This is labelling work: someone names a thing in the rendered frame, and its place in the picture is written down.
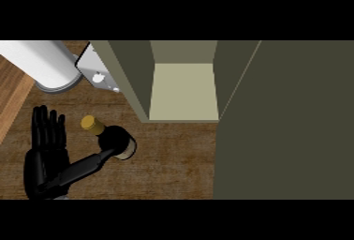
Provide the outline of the dark grey cabinet door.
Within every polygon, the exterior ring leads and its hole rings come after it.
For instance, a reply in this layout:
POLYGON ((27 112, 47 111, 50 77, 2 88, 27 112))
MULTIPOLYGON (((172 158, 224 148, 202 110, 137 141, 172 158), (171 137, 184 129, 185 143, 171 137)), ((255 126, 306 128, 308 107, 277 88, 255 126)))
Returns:
POLYGON ((354 199, 354 41, 259 43, 215 137, 215 199, 354 199))

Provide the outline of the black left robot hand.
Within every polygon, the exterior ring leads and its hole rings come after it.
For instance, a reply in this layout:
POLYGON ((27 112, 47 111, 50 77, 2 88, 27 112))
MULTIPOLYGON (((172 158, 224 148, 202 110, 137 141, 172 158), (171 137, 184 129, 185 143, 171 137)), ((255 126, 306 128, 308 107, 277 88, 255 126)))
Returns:
POLYGON ((75 163, 66 150, 64 115, 47 112, 41 105, 32 108, 32 148, 25 156, 23 186, 30 200, 53 200, 67 194, 70 185, 95 173, 104 161, 122 148, 113 143, 100 152, 75 163))

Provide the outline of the olive open cabinet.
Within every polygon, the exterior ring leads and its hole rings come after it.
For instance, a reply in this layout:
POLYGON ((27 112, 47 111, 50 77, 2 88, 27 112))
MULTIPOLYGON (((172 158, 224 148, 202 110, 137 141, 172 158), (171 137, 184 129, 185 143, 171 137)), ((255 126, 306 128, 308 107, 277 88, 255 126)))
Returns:
POLYGON ((92 48, 144 123, 215 123, 258 40, 94 40, 92 48))

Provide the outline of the flat silver white appliance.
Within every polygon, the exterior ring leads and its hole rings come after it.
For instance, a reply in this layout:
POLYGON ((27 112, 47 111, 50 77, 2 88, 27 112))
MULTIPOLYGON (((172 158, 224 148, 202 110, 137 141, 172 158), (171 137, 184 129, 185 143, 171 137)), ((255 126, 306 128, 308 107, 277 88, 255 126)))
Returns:
POLYGON ((95 88, 119 93, 120 88, 112 78, 91 43, 86 43, 76 59, 76 69, 95 88))

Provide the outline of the white cylindrical appliance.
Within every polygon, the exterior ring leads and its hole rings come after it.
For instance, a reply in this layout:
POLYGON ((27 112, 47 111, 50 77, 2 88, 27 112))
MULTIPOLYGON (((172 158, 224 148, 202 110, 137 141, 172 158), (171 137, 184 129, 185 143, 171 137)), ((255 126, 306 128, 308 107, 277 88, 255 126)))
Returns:
POLYGON ((44 93, 63 93, 78 85, 78 57, 60 40, 0 40, 0 54, 30 76, 44 93))

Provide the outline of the dark wine bottle gold cap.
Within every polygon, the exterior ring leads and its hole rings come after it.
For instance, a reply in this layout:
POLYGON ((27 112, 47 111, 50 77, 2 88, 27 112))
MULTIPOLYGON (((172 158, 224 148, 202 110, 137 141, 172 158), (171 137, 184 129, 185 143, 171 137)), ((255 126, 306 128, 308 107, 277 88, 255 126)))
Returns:
POLYGON ((106 126, 92 115, 85 115, 81 118, 79 125, 97 136, 101 151, 114 149, 113 157, 119 160, 126 160, 132 157, 137 150, 137 142, 122 127, 106 126))

